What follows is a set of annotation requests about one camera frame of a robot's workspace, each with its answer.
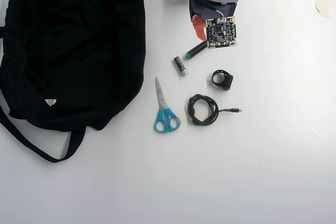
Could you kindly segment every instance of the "red part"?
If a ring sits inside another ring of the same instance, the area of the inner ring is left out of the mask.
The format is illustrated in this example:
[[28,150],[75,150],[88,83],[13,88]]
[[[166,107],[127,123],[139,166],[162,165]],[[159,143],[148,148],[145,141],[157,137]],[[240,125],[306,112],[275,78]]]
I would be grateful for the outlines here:
[[205,27],[205,22],[202,22],[202,18],[200,15],[194,15],[192,18],[191,22],[193,23],[194,29],[196,31],[196,35],[198,38],[201,40],[206,40],[205,33],[204,33],[204,27]]

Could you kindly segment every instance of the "scissor blade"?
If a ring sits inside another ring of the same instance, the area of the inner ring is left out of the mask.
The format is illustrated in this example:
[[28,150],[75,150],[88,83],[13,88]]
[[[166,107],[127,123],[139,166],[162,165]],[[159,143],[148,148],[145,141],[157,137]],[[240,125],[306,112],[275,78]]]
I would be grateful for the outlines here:
[[157,93],[157,101],[159,102],[160,109],[161,108],[162,109],[167,109],[168,106],[167,106],[166,101],[164,100],[161,85],[160,85],[157,77],[155,78],[155,86],[156,86],[156,93]]

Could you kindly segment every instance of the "black fabric bag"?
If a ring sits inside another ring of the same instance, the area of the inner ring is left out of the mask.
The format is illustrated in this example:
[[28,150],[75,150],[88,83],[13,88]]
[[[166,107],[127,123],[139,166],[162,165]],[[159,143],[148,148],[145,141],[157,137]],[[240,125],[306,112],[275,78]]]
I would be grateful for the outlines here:
[[68,152],[62,159],[49,156],[1,108],[0,123],[50,162],[73,156],[86,126],[103,129],[140,91],[143,0],[9,0],[0,36],[0,88],[9,115],[71,132]]

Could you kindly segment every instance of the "blue scissors handle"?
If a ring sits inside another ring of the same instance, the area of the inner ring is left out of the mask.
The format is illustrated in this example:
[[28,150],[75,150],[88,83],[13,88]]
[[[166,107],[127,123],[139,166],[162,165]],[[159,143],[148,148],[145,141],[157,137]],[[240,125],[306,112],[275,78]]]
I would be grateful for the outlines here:
[[[172,120],[175,120],[176,126],[172,125]],[[163,130],[158,129],[158,123],[163,124]],[[155,120],[154,129],[159,133],[167,133],[170,131],[176,131],[181,126],[181,120],[172,112],[170,108],[165,110],[159,110],[158,116]]]

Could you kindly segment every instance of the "bag handle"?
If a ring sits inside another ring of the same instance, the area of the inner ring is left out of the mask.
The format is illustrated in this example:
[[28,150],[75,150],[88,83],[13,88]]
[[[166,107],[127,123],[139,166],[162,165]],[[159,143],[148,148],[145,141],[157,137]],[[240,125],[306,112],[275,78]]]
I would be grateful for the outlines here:
[[72,157],[73,154],[76,152],[80,144],[83,142],[86,128],[81,130],[76,130],[71,132],[70,136],[70,142],[67,154],[64,158],[57,159],[54,157],[51,157],[49,154],[45,153],[38,147],[36,147],[34,144],[32,144],[28,139],[26,139],[22,133],[15,127],[15,125],[8,119],[6,114],[4,113],[3,109],[0,106],[0,123],[16,138],[22,143],[25,147],[28,149],[31,149],[33,152],[35,152],[37,155],[41,156],[45,160],[52,162],[52,163],[58,163],[63,160],[67,160],[68,158]]

